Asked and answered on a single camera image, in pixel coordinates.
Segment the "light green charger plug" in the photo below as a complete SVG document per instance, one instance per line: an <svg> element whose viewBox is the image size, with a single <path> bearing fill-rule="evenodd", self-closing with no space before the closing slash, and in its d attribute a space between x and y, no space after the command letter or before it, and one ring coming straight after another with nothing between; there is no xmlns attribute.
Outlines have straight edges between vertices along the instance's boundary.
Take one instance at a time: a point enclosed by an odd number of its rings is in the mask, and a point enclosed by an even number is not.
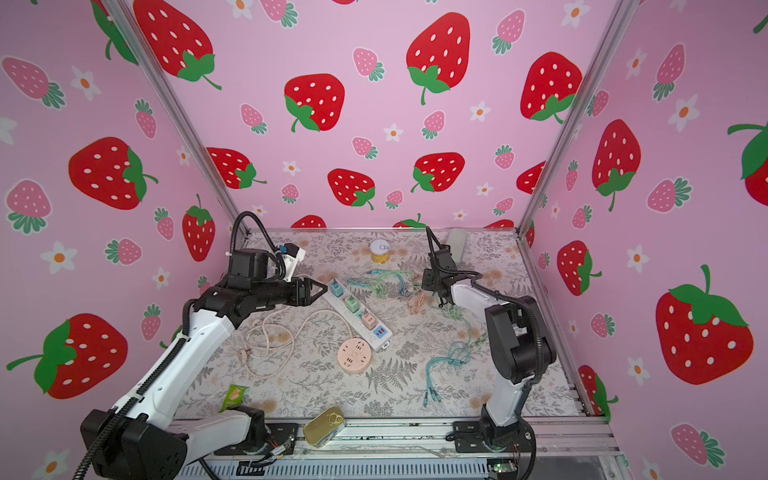
<svg viewBox="0 0 768 480"><path fill-rule="evenodd" d="M360 310L360 304L353 296L347 296L344 299L344 304L351 313L357 313Z"/></svg>

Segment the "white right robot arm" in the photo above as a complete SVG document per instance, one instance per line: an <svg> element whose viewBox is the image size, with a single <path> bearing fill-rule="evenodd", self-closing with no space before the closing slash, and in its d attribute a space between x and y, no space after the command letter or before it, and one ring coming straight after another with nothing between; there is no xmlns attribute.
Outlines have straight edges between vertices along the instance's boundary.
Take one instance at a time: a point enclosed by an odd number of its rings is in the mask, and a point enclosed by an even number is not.
<svg viewBox="0 0 768 480"><path fill-rule="evenodd" d="M430 267L422 289L436 294L442 307L455 305L482 316L497 378L491 397L481 409L479 430L492 449L509 446L523 432L523 408L533 387L557 360L536 300L511 297L479 283L482 274L461 270L451 247L426 229Z"/></svg>

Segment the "teal charger plug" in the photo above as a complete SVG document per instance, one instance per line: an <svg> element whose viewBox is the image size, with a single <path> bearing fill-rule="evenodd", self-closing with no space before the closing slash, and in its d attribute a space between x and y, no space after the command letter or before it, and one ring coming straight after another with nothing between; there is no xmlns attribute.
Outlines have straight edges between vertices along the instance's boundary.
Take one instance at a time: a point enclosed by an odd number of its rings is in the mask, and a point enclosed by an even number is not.
<svg viewBox="0 0 768 480"><path fill-rule="evenodd" d="M330 282L329 289L336 298L341 298L344 295L344 287L337 280Z"/></svg>

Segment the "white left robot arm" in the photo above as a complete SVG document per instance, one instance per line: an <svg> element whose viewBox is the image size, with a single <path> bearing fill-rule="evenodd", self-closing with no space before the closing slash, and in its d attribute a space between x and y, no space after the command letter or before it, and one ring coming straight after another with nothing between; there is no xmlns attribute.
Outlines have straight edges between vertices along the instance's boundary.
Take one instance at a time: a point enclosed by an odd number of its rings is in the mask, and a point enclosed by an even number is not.
<svg viewBox="0 0 768 480"><path fill-rule="evenodd" d="M174 427L179 403L215 351L250 315L278 305L305 307L327 285L291 281L221 281L184 304L182 330L136 386L108 411L93 410L80 430L87 451L73 476L173 479L187 465L244 441L254 423L247 410L227 410L190 427Z"/></svg>

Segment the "pink charger plug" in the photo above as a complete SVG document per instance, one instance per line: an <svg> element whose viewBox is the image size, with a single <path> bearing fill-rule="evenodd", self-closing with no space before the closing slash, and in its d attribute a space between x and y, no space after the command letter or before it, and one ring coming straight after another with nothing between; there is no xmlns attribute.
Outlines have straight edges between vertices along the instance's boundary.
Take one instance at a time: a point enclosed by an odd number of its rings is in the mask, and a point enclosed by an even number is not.
<svg viewBox="0 0 768 480"><path fill-rule="evenodd" d="M361 321L368 330L373 330L379 323L378 319L368 311L362 315Z"/></svg>

